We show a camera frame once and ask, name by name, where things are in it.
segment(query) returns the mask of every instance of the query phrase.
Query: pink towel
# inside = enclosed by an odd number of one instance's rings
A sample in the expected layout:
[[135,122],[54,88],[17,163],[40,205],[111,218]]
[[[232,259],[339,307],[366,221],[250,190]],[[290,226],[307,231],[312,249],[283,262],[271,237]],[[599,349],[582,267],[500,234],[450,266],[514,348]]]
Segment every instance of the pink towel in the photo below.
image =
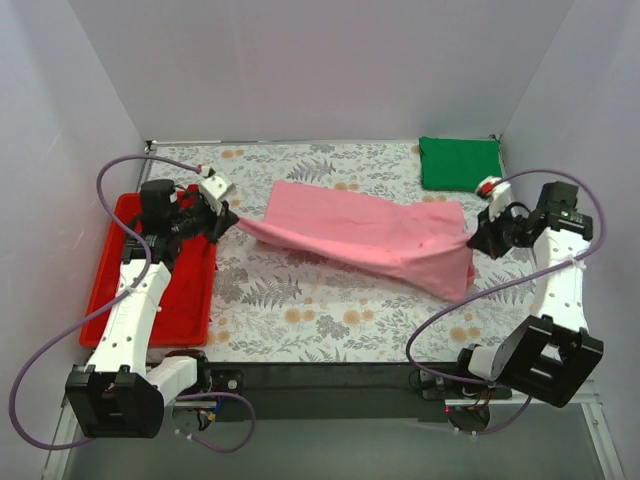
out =
[[458,202],[397,205],[277,181],[264,221],[241,218],[237,226],[263,242],[401,278],[445,300],[461,300],[473,281],[473,255]]

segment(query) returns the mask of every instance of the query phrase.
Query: pink fabric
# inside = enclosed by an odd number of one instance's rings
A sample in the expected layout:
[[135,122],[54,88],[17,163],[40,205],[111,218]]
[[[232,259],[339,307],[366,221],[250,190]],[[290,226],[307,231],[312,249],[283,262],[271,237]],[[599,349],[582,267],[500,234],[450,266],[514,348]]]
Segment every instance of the pink fabric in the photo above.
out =
[[397,205],[277,181],[264,221],[241,218],[237,226],[271,245],[401,278],[451,301],[464,297],[475,273],[458,202]]

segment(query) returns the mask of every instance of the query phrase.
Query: gray wall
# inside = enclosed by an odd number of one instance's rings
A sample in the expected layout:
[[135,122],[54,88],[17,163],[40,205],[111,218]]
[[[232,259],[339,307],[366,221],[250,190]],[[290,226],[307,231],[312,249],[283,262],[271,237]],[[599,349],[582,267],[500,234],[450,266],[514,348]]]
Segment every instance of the gray wall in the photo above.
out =
[[504,130],[572,0],[70,0],[144,138]]
[[[638,25],[632,0],[575,2],[503,137],[508,171],[573,172],[604,203],[609,236],[587,262],[584,303],[592,333],[605,342],[596,380],[628,478],[640,476]],[[519,182],[518,192],[534,201],[542,180]]]
[[[0,0],[0,393],[31,353],[86,308],[107,227],[96,201],[101,164],[142,143],[66,0]],[[131,189],[139,165],[108,179]],[[77,336],[36,364],[19,416],[51,441]],[[36,479],[46,452],[0,415],[0,477]]]

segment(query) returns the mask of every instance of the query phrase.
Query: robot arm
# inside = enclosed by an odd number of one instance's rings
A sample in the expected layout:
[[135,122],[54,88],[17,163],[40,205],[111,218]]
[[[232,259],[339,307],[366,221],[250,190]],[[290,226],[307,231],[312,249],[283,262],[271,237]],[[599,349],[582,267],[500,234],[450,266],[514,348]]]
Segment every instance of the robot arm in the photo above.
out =
[[[489,178],[478,189],[490,201],[478,215],[471,248],[492,258],[512,247],[533,248],[538,270],[565,262],[589,247],[590,217],[576,210],[578,188],[546,184],[536,209],[514,213],[510,185]],[[562,407],[602,358],[604,345],[588,333],[582,307],[582,262],[539,278],[530,315],[500,345],[471,345],[459,363],[469,373]]]
[[[65,390],[87,437],[154,437],[165,406],[182,391],[199,385],[201,354],[178,352],[147,372],[147,345],[160,300],[182,240],[200,234],[215,243],[238,217],[224,198],[233,183],[222,173],[204,172],[194,205],[181,209],[171,180],[142,185],[139,221],[141,235],[152,252],[151,266],[142,283],[110,312],[101,341],[87,365],[69,375]],[[117,294],[130,289],[145,264],[142,246],[128,238],[122,255]]]

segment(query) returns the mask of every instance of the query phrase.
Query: floral tablecloth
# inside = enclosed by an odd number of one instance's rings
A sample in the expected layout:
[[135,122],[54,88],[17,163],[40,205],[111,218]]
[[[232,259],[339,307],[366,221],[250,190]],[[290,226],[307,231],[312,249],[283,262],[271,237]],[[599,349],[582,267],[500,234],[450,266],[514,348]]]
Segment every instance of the floral tablecloth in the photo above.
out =
[[[456,200],[471,231],[484,208],[469,193],[423,190],[418,147],[410,143],[170,146],[157,154],[224,171],[237,185],[229,199],[232,210],[255,219],[262,219],[275,180],[401,204]],[[190,172],[160,163],[151,166],[148,178],[197,181]],[[476,252],[474,263],[477,277],[469,293],[533,269],[524,250],[498,261]],[[447,305],[401,281],[269,247],[235,228],[220,241],[217,264],[208,341],[200,347],[210,361],[405,361],[409,335]],[[453,361],[471,342],[500,342],[525,318],[532,296],[532,285],[525,284],[459,309],[424,332],[414,346],[416,358]]]

